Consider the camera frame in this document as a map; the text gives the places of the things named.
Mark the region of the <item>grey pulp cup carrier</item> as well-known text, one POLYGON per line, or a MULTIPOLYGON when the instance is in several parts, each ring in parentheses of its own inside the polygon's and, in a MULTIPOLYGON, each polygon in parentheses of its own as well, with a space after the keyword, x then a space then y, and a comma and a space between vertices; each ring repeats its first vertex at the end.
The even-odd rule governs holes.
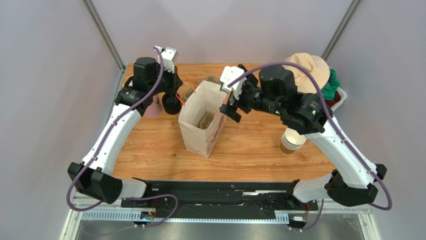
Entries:
POLYGON ((214 114, 206 112, 200 119, 198 127, 202 130, 206 130, 214 120, 214 114))

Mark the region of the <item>white paper takeout bag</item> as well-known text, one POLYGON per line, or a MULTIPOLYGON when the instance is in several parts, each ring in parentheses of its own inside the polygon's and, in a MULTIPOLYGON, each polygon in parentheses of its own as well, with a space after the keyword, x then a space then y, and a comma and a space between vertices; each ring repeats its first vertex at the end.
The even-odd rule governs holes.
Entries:
POLYGON ((178 123, 186 150, 209 158, 227 123, 227 117, 219 111, 226 96, 220 84, 202 81, 185 102, 178 123), (214 114, 214 120, 202 130, 198 125, 205 113, 214 114))

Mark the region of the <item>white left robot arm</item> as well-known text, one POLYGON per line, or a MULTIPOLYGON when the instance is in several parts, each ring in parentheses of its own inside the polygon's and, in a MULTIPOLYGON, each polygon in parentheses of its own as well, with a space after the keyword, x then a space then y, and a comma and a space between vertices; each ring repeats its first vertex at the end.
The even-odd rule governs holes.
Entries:
POLYGON ((183 82, 178 77, 175 61, 174 56, 164 53, 158 59, 140 57, 136 60, 133 75, 118 92, 101 136, 80 163, 72 162, 67 169, 78 193, 106 204, 144 195, 148 187, 146 181, 121 180, 111 174, 128 135, 154 102, 154 97, 160 93, 176 97, 183 82))

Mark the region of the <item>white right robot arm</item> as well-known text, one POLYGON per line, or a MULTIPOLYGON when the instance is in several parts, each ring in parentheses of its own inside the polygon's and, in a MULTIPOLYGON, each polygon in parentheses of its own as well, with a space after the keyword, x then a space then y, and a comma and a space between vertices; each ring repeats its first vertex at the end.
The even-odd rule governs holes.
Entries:
POLYGON ((298 91, 292 71, 284 62, 272 62, 247 70, 243 65, 226 66, 220 76, 229 98, 220 112, 241 120, 244 113, 259 111, 278 116, 282 123, 314 143, 332 162, 334 170, 311 180, 294 180, 287 190, 301 203, 332 199, 346 207, 373 205, 387 168, 374 164, 353 145, 320 93, 298 91))

